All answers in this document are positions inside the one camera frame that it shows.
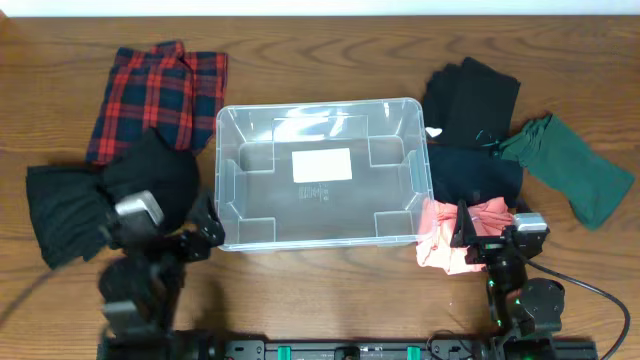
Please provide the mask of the black cloth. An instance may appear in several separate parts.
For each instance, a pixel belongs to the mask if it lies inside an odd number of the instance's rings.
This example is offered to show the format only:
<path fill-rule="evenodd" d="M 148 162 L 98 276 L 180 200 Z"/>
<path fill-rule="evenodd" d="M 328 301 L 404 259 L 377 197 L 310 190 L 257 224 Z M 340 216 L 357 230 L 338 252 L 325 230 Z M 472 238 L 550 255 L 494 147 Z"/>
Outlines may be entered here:
<path fill-rule="evenodd" d="M 29 214 L 41 256 L 51 269 L 106 246 L 105 230 L 124 197 L 150 192 L 163 212 L 162 233 L 184 223 L 200 188 L 195 156 L 167 144 L 153 129 L 106 166 L 27 169 Z"/>

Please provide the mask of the green garment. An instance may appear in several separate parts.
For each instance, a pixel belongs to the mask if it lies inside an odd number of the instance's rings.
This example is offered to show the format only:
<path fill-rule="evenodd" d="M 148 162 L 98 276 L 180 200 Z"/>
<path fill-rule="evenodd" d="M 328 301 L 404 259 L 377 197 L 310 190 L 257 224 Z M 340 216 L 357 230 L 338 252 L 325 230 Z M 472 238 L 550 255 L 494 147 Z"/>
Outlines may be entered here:
<path fill-rule="evenodd" d="M 635 181 L 630 172 L 595 153 L 554 114 L 528 121 L 499 144 L 497 154 L 561 192 L 578 221 L 590 230 L 605 223 Z"/>

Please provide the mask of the clear plastic storage bin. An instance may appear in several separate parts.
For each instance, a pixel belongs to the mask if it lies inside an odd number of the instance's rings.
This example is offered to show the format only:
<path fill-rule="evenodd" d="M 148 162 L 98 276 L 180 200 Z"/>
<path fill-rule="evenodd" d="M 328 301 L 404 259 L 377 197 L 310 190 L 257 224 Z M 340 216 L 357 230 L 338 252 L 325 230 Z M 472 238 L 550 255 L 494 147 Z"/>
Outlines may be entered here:
<path fill-rule="evenodd" d="M 396 246 L 418 240 L 434 200 L 421 104 L 412 98 L 226 106 L 216 118 L 222 250 Z M 295 183 L 292 153 L 349 148 L 352 179 Z"/>

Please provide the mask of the red plaid flannel shirt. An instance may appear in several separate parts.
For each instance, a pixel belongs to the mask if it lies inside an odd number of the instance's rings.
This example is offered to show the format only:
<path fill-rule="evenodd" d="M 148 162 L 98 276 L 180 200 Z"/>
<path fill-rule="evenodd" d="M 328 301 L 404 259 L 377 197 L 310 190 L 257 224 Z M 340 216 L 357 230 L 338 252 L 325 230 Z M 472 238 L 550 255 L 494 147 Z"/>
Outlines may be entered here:
<path fill-rule="evenodd" d="M 104 165 L 149 129 L 177 150 L 201 152 L 224 106 L 229 56 L 185 49 L 181 41 L 147 51 L 121 47 L 109 71 L 86 161 Z"/>

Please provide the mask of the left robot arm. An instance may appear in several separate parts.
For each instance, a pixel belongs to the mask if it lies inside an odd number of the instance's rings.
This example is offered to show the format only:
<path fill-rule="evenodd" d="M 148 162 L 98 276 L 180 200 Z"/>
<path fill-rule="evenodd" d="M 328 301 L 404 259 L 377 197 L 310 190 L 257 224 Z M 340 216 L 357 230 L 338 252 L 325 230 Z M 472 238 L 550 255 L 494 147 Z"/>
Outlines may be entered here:
<path fill-rule="evenodd" d="M 186 216 L 187 229 L 163 234 L 165 220 L 149 191 L 115 205 L 110 247 L 124 256 L 106 267 L 98 283 L 107 320 L 99 359 L 214 359 L 219 353 L 209 333 L 174 329 L 186 265 L 208 259 L 225 240 L 213 192 L 197 196 Z"/>

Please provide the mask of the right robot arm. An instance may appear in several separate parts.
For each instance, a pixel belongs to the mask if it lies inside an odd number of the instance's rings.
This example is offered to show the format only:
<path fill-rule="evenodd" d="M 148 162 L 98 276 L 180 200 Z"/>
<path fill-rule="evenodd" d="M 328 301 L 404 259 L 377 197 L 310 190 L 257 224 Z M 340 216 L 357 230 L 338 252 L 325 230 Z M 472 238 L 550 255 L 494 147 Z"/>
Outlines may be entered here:
<path fill-rule="evenodd" d="M 467 250 L 465 262 L 488 273 L 490 316 L 498 325 L 475 359 L 552 359 L 550 334 L 562 328 L 564 287 L 557 281 L 529 278 L 527 261 L 542 252 L 550 230 L 538 213 L 518 213 L 498 235 L 476 232 L 465 202 L 458 203 L 450 246 Z"/>

